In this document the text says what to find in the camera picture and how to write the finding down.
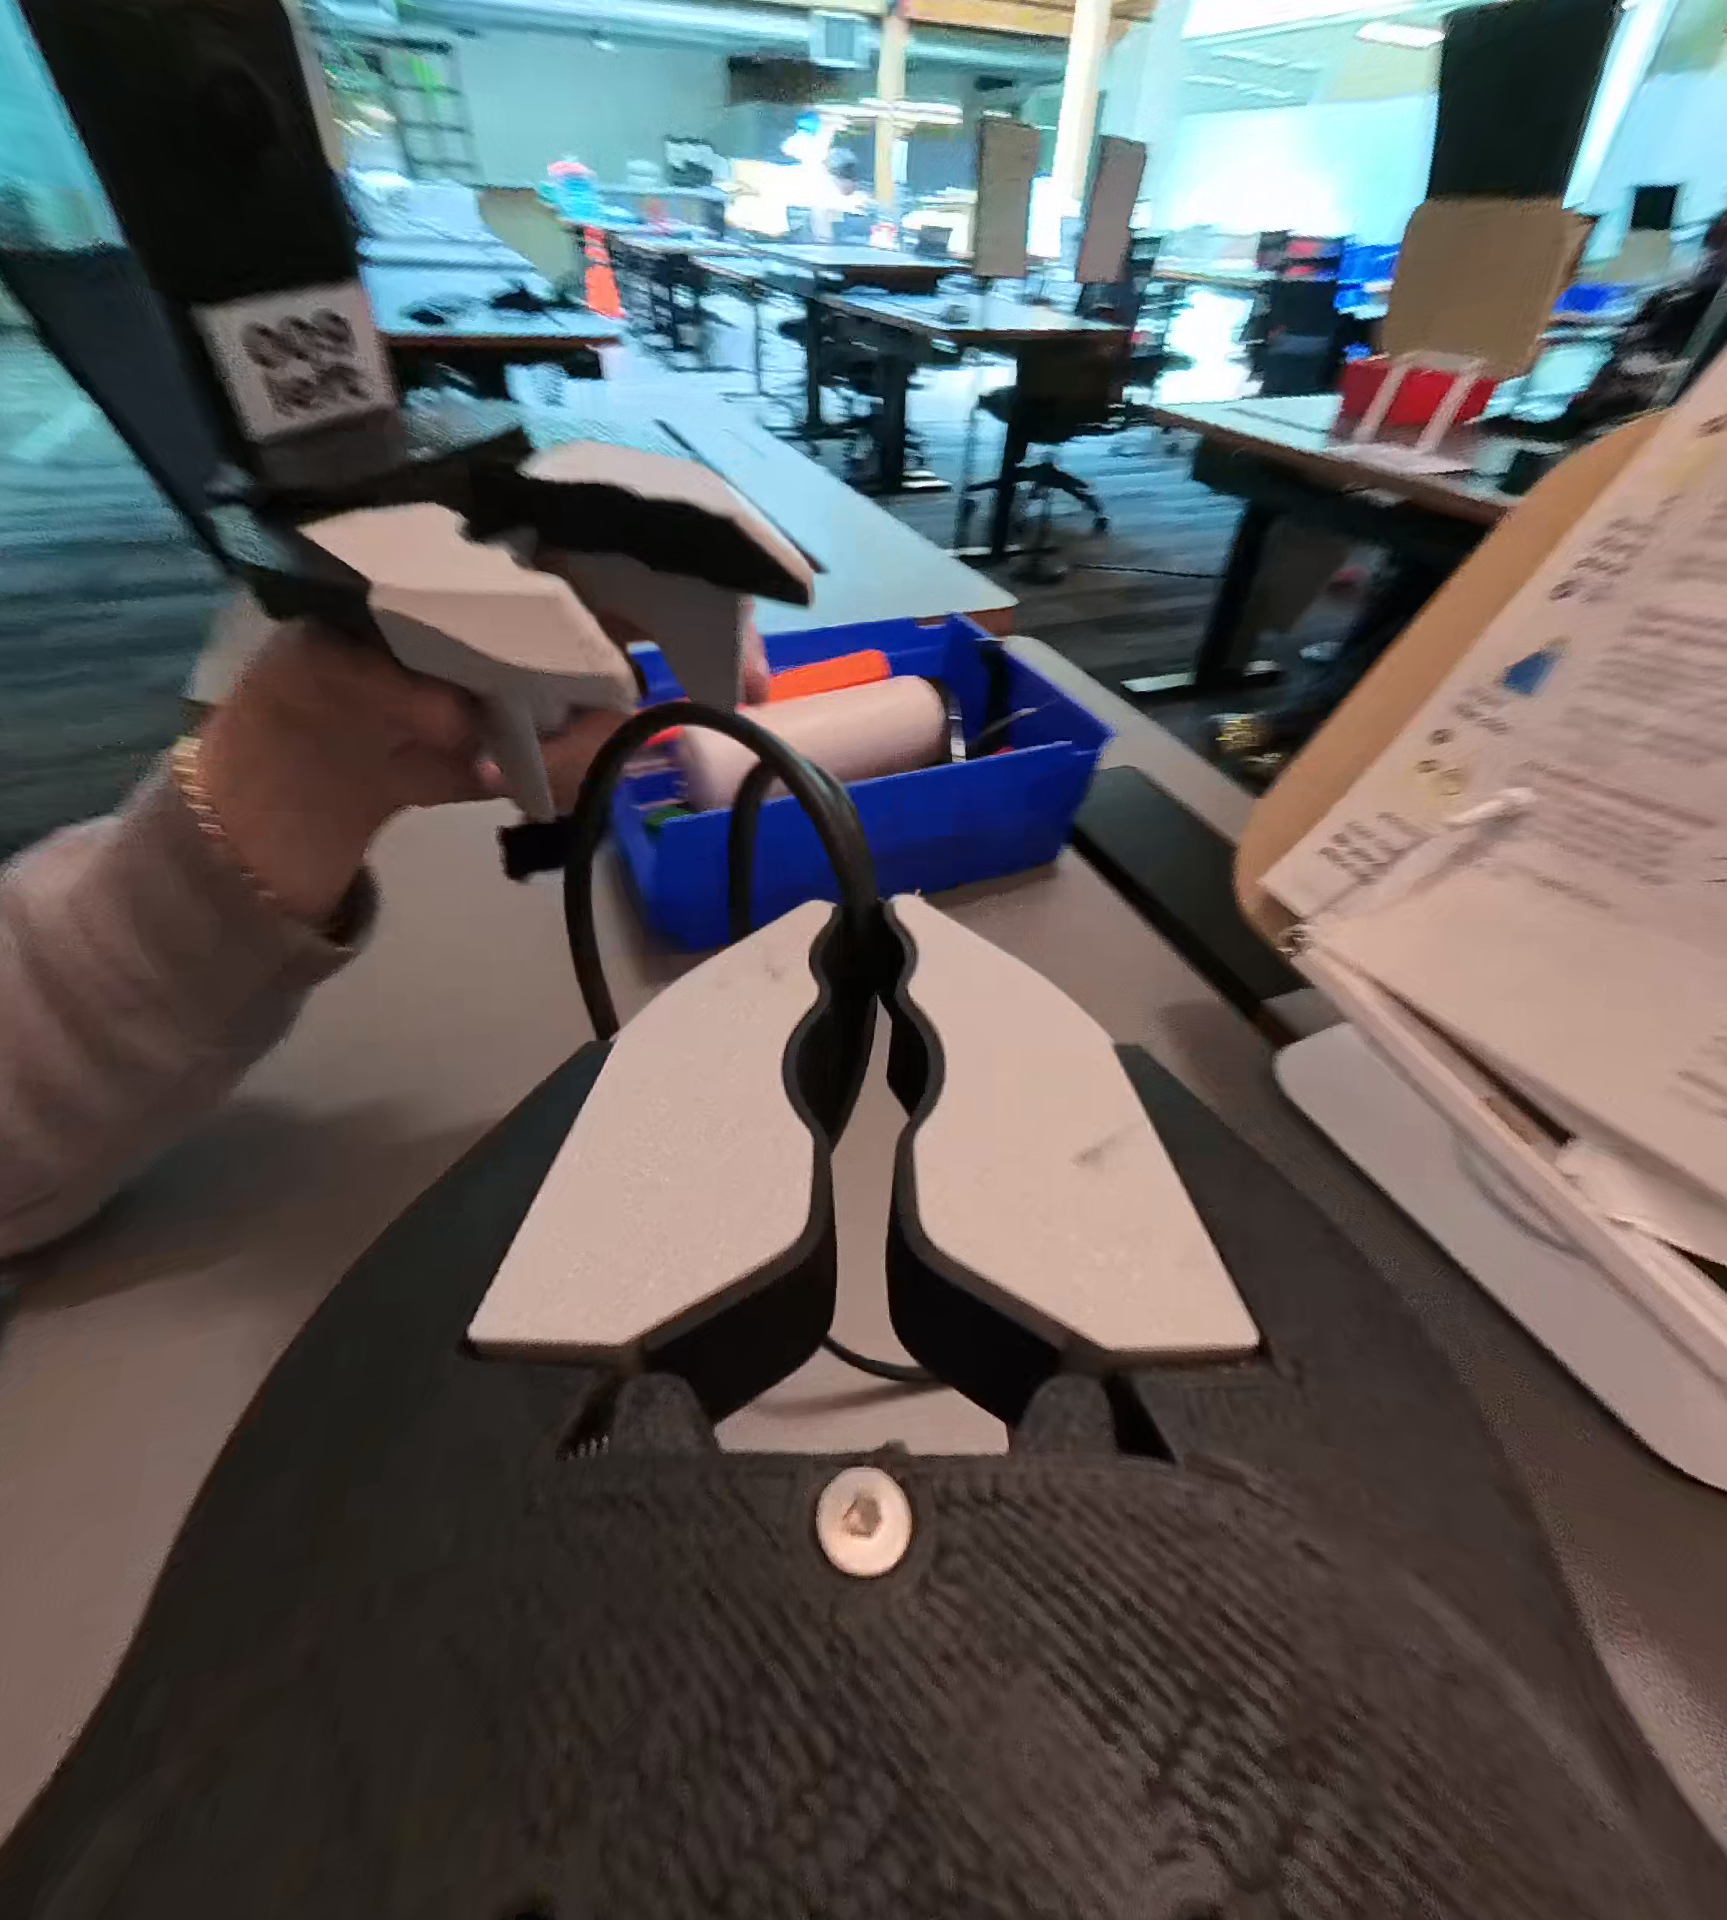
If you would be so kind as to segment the grey desk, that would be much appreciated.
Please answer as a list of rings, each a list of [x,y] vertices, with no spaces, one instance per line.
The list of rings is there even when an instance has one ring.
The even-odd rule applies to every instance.
[[[275,1358],[370,1241],[588,1038],[557,880],[501,812],[379,841],[370,947],[241,1095],[0,1304],[0,1838],[122,1651]],[[1597,1654],[1727,1850],[1727,1497],[1678,1478],[1367,1186],[1273,1048],[1092,867],[944,907],[1147,1048],[1379,1267],[1509,1454]]]

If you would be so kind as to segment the black office chair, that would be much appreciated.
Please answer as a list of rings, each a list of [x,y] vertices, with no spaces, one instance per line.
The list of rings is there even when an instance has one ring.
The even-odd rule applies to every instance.
[[[979,394],[966,424],[966,459],[956,489],[952,557],[969,565],[993,565],[1008,558],[1017,568],[1017,579],[1028,586],[1048,588],[1064,581],[1071,568],[1053,536],[1054,499],[1067,497],[1090,514],[1093,541],[1103,541],[1111,532],[1111,518],[1093,485],[1061,467],[1054,455],[1071,442],[1101,436],[1111,424],[1110,408],[1103,394],[1032,390],[1021,379]],[[997,473],[974,478],[977,429],[983,421],[1003,429],[1003,447]],[[990,541],[971,541],[974,509],[982,497],[990,497],[993,506],[1003,497],[1012,503],[1012,514],[1025,514],[1028,541],[1017,549],[997,552]]]

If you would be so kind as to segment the red bin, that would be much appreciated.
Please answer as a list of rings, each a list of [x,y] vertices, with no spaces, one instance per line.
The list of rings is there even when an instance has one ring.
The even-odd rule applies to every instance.
[[[1435,454],[1488,411],[1498,387],[1475,357],[1358,357],[1338,382],[1338,433]]]

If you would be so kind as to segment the wood-edged background desk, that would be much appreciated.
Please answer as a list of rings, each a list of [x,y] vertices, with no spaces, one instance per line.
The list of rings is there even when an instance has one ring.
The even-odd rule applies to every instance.
[[[603,357],[626,342],[620,321],[553,301],[533,274],[484,268],[364,265],[364,292],[400,388],[458,382],[515,397],[519,371],[605,379]]]

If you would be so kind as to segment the printed paper sheet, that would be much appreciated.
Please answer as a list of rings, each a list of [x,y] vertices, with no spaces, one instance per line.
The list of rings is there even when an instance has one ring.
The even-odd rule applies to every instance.
[[[1266,886],[1560,1126],[1727,1213],[1727,435],[1671,415]]]

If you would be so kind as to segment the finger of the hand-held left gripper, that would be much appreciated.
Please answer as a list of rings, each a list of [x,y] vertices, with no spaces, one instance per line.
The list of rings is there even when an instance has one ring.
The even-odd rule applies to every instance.
[[[404,669],[475,702],[488,757],[529,822],[552,824],[572,808],[542,743],[587,712],[626,717],[638,694],[627,651],[565,579],[475,543],[436,503],[312,519],[301,541],[360,581],[366,612]]]
[[[816,558],[714,470],[615,442],[481,467],[467,532],[560,579],[620,645],[648,641],[687,698],[752,704],[755,602],[811,606]]]

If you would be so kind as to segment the person's left hand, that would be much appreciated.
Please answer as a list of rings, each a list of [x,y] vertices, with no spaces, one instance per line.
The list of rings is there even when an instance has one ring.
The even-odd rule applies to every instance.
[[[472,697],[309,622],[262,640],[176,782],[254,893],[323,934],[397,816],[507,799]]]

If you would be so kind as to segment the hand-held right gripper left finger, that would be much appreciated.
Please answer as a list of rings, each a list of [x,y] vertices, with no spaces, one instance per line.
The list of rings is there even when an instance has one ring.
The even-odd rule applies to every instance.
[[[467,1325],[475,1356],[680,1379],[726,1419],[821,1348],[842,929],[799,905],[619,1032]]]

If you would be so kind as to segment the wooden background desk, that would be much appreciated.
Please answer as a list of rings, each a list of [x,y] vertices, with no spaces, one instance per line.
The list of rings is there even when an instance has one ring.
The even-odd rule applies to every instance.
[[[1464,426],[1443,447],[1449,472],[1400,472],[1397,444],[1355,444],[1334,396],[1184,403],[1155,421],[1195,436],[1193,481],[1241,503],[1204,634],[1188,659],[1126,677],[1138,704],[1234,697],[1283,677],[1266,656],[1358,549],[1435,588],[1511,513],[1506,473],[1551,442],[1513,421]]]

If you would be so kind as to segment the tan cardboard folder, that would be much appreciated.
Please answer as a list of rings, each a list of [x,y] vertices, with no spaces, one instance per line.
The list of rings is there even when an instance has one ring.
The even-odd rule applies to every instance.
[[[1618,426],[1552,467],[1458,565],[1417,618],[1333,710],[1294,765],[1254,804],[1234,852],[1234,893],[1249,931],[1286,948],[1294,912],[1266,878],[1342,804],[1367,767],[1458,671],[1475,641],[1568,541],[1671,410]]]

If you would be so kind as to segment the white paint roller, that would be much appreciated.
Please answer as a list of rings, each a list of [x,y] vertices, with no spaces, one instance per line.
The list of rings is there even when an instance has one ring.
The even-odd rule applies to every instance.
[[[737,715],[843,784],[956,765],[969,754],[947,687],[916,676],[769,702]],[[728,808],[758,769],[752,748],[699,726],[667,729],[652,748],[676,767],[683,801],[696,813]]]

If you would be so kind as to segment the grey partition panel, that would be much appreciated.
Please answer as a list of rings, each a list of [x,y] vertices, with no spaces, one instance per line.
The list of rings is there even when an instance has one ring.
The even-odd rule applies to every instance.
[[[982,282],[1030,274],[1030,227],[1040,130],[986,114],[977,125],[971,276]]]
[[[1124,278],[1144,175],[1144,142],[1116,134],[1099,138],[1076,259],[1079,287],[1108,287]]]

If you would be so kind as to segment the white stand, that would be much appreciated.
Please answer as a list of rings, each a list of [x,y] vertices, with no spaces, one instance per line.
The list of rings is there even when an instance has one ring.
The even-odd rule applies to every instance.
[[[1278,1055],[1291,1106],[1647,1451],[1727,1495],[1727,1223],[1524,1093],[1294,922],[1334,1020]]]

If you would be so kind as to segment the cardboard and black panel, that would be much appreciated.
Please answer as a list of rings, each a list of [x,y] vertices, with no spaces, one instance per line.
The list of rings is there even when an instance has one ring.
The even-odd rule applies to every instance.
[[[1426,197],[1379,331],[1392,361],[1520,375],[1594,227],[1571,175],[1618,34],[1616,3],[1464,7],[1444,18]]]

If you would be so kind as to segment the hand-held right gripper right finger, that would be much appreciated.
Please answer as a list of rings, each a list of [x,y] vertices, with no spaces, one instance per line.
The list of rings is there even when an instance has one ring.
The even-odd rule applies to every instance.
[[[1008,1427],[1057,1379],[1258,1358],[1108,1030],[920,896],[888,900],[879,926],[905,1116],[884,1273],[910,1358]]]

